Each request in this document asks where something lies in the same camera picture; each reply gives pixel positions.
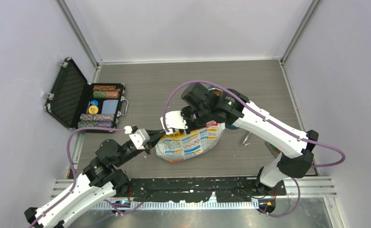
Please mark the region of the white yellow pet food bag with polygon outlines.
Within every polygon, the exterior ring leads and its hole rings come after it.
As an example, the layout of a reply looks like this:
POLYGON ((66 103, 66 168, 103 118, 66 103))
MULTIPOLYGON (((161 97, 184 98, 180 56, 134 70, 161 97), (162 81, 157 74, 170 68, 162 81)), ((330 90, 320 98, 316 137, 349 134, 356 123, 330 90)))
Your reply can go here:
POLYGON ((156 154, 171 163, 194 158, 214 148, 224 130, 224 123, 214 121, 188 134, 177 130, 174 134, 165 135, 159 140, 155 146, 156 154))

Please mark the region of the metal food scoop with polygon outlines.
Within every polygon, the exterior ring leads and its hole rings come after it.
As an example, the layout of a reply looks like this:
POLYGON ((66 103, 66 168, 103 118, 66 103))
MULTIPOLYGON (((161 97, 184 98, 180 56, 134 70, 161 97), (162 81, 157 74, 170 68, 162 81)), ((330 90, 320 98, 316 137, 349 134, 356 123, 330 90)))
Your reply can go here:
POLYGON ((251 137, 252 133, 251 132, 248 132, 246 134, 246 136, 244 137, 243 141, 242 141, 242 145, 245 145, 247 143, 247 141, 249 140, 249 138, 251 137))

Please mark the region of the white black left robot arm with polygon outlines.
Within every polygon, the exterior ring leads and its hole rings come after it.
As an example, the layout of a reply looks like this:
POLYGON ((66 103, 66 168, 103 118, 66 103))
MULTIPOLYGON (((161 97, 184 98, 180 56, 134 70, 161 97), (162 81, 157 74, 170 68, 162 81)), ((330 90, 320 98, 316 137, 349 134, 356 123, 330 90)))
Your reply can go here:
POLYGON ((80 174, 73 175, 65 190, 44 206, 24 212, 31 228, 66 228, 99 202, 129 193, 131 182, 119 167, 142 152, 150 153, 166 131, 126 126, 123 132, 128 141, 120 145, 113 139, 104 140, 95 158, 80 174))

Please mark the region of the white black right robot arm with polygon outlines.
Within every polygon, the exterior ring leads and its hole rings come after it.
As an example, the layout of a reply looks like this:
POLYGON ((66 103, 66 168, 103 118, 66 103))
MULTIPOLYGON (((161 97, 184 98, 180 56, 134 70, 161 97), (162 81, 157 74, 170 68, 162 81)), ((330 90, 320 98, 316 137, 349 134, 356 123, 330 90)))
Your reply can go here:
POLYGON ((287 177, 302 178, 312 167, 318 133, 290 127, 258 108, 248 97, 233 89, 218 95, 201 83, 192 83, 181 94, 187 106, 181 110, 188 127, 195 129, 211 121, 225 123, 262 138, 280 150, 280 154, 259 170, 254 183, 258 193, 267 195, 287 177))

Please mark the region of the teal double pet bowl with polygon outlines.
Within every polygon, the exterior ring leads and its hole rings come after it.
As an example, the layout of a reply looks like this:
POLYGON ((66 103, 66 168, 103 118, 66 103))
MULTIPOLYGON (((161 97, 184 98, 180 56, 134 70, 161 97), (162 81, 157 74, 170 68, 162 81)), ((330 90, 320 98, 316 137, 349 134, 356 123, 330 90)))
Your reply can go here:
MULTIPOLYGON (((213 85, 209 85, 208 86, 208 90, 213 91, 217 96, 220 96, 221 93, 222 93, 222 90, 221 89, 218 89, 218 88, 216 88, 213 85)), ((228 123, 225 123, 225 128, 226 129, 229 129, 229 130, 237 130, 237 129, 239 129, 238 127, 236 127, 234 125, 231 125, 231 124, 228 124, 228 123)))

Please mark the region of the light blue card deck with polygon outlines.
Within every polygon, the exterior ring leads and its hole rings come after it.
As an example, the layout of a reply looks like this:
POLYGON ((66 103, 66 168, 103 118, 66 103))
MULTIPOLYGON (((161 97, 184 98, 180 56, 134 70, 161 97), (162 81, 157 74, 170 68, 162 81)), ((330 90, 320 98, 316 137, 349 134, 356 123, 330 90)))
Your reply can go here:
POLYGON ((118 100, 105 100, 102 104, 101 114, 116 114, 118 100))

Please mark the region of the yellow poker chip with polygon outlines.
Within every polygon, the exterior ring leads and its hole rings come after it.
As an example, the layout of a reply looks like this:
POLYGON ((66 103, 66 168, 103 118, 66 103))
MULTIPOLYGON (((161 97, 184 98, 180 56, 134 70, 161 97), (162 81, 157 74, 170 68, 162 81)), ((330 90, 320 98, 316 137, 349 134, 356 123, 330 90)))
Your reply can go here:
POLYGON ((87 110, 88 114, 98 114, 99 113, 99 107, 96 105, 90 105, 87 110))

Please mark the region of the blue poker chip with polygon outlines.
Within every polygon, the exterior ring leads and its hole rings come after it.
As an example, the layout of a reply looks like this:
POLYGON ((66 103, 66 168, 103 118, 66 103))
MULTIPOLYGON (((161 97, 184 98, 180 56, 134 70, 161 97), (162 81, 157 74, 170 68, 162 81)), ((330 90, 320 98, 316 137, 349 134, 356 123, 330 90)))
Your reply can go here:
POLYGON ((99 102, 97 100, 91 100, 89 102, 89 106, 98 106, 99 105, 99 102))

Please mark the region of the green striped chip stack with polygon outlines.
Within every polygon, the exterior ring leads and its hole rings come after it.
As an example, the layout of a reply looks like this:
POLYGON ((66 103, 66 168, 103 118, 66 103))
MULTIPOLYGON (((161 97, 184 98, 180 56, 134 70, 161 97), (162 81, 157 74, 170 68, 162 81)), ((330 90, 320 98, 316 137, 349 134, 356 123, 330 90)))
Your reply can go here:
POLYGON ((98 122, 98 121, 80 121, 78 122, 78 128, 83 127, 99 127, 99 128, 112 128, 112 122, 98 122))

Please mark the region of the green poker chip stack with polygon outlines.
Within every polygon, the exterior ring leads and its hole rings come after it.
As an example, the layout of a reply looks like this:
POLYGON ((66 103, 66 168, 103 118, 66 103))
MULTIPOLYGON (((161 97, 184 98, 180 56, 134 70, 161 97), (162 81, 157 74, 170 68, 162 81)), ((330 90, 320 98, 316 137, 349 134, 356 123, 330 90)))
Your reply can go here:
POLYGON ((92 95, 100 99, 118 99, 119 91, 95 91, 92 95))

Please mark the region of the striped poker chip stack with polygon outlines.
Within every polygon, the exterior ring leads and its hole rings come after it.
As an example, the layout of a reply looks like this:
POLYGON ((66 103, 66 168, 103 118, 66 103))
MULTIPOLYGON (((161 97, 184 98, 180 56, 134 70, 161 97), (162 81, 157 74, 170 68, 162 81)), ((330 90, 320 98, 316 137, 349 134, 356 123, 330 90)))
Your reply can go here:
POLYGON ((80 121, 95 121, 95 122, 112 122, 115 119, 114 114, 81 114, 80 121))

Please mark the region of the brown poker chip stack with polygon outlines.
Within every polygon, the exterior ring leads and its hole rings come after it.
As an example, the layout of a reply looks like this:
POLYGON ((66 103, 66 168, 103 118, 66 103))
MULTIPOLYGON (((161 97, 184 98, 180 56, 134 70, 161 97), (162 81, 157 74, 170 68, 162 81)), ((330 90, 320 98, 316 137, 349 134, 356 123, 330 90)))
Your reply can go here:
POLYGON ((117 87, 115 85, 95 85, 93 87, 94 92, 112 92, 116 90, 117 87))

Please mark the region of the black foam-lined case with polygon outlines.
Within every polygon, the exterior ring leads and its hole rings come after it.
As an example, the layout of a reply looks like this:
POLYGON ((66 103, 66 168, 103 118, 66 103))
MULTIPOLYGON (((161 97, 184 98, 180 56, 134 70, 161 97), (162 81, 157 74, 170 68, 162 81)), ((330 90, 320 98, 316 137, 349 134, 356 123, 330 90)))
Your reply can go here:
MULTIPOLYGON (((62 125, 69 129, 78 129, 81 114, 88 114, 87 110, 91 100, 99 102, 99 113, 105 100, 93 97, 95 85, 116 86, 119 91, 115 119, 112 128, 117 128, 120 117, 126 116, 129 102, 125 97, 126 86, 121 83, 91 83, 71 57, 65 58, 60 63, 60 70, 50 92, 43 94, 46 99, 44 109, 62 125)), ((99 127, 91 127, 92 132, 99 132, 99 127)))

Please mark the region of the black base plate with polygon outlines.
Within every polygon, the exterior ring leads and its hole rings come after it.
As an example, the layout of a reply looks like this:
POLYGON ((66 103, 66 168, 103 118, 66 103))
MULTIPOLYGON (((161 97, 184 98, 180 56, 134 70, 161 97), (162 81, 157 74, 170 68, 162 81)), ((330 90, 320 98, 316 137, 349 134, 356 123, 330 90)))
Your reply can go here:
POLYGON ((261 194, 255 186, 255 177, 198 177, 198 178, 132 178, 115 197, 130 198, 135 202, 207 202, 216 197, 218 202, 247 202, 251 197, 285 196, 284 182, 274 190, 261 194))

